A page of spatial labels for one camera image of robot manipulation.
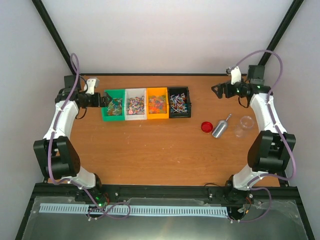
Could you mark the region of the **green candy bin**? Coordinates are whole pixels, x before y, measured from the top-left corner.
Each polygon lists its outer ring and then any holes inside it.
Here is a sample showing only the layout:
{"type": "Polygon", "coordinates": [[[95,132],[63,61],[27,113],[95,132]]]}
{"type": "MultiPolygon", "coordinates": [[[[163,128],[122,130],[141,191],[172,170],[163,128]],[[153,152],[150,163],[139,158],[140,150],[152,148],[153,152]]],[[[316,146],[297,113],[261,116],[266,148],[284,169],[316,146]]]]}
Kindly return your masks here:
{"type": "Polygon", "coordinates": [[[104,122],[124,121],[125,90],[106,89],[104,93],[108,94],[112,100],[101,109],[102,120],[104,122]]]}

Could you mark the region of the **metal scoop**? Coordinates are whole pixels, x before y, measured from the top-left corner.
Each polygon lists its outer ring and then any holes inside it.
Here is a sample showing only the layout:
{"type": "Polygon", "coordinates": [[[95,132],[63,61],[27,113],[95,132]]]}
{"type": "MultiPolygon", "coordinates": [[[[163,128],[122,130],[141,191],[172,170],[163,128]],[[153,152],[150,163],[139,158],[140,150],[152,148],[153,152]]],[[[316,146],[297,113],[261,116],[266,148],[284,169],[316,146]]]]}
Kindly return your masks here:
{"type": "Polygon", "coordinates": [[[222,136],[222,134],[227,130],[228,128],[228,120],[230,119],[230,117],[232,116],[232,114],[230,113],[228,115],[228,117],[226,119],[220,120],[218,122],[218,124],[216,125],[216,127],[214,128],[214,130],[212,131],[212,136],[214,138],[220,138],[222,136]]]}

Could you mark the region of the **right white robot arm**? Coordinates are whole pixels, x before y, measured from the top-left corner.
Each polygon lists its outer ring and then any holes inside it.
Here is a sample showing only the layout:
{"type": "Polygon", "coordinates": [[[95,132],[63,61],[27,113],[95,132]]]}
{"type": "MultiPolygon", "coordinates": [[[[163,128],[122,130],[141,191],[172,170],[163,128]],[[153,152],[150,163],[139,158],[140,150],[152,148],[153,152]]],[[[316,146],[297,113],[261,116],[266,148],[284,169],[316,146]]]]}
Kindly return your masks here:
{"type": "Polygon", "coordinates": [[[293,159],[296,137],[289,134],[280,122],[272,89],[264,84],[264,72],[264,66],[250,65],[244,80],[238,66],[230,67],[226,73],[231,79],[211,88],[220,99],[246,98],[246,106],[253,109],[259,129],[248,151],[247,165],[225,183],[223,195],[229,203],[244,200],[251,188],[264,177],[276,177],[284,182],[289,180],[284,173],[293,159]]]}

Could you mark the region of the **white candy bin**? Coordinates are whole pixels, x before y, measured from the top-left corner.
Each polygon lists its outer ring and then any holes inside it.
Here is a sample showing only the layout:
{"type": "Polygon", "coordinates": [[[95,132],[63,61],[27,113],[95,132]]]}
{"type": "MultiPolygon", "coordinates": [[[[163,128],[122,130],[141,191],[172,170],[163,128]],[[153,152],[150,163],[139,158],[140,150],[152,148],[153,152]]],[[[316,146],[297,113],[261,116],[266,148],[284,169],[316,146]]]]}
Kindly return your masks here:
{"type": "Polygon", "coordinates": [[[125,89],[124,117],[126,121],[137,121],[147,119],[146,98],[146,88],[125,89]]]}

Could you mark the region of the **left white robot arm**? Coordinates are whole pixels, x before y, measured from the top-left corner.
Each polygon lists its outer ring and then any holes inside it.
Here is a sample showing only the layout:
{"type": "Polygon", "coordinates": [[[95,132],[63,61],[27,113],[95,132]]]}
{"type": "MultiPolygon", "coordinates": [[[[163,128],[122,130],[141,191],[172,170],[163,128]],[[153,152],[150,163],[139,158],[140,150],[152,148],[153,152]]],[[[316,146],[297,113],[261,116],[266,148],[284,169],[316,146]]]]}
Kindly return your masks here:
{"type": "Polygon", "coordinates": [[[82,76],[67,75],[55,100],[55,112],[47,133],[43,139],[36,140],[33,150],[43,176],[58,185],[73,184],[85,190],[92,201],[107,197],[97,174],[81,166],[78,153],[70,141],[75,120],[79,119],[79,110],[102,108],[112,101],[109,94],[101,95],[95,89],[99,85],[96,77],[81,84],[82,76]]]}

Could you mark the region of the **orange candy bin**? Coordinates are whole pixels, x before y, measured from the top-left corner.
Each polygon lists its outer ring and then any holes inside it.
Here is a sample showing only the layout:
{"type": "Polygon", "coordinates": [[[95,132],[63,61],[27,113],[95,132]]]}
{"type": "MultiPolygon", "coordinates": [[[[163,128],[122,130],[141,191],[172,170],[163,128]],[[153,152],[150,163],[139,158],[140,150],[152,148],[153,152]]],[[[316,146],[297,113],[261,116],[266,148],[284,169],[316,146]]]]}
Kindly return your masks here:
{"type": "Polygon", "coordinates": [[[148,120],[169,118],[169,98],[166,87],[146,89],[146,115],[148,120]]]}

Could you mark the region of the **black candy bin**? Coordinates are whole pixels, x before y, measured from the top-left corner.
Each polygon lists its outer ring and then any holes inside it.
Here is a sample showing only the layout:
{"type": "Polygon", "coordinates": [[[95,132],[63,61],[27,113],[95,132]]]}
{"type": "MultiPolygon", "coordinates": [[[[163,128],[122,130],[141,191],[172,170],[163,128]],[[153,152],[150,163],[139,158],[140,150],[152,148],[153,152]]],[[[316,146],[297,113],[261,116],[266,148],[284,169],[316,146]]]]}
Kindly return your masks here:
{"type": "Polygon", "coordinates": [[[192,104],[187,86],[171,86],[167,88],[169,118],[191,118],[192,104]]]}

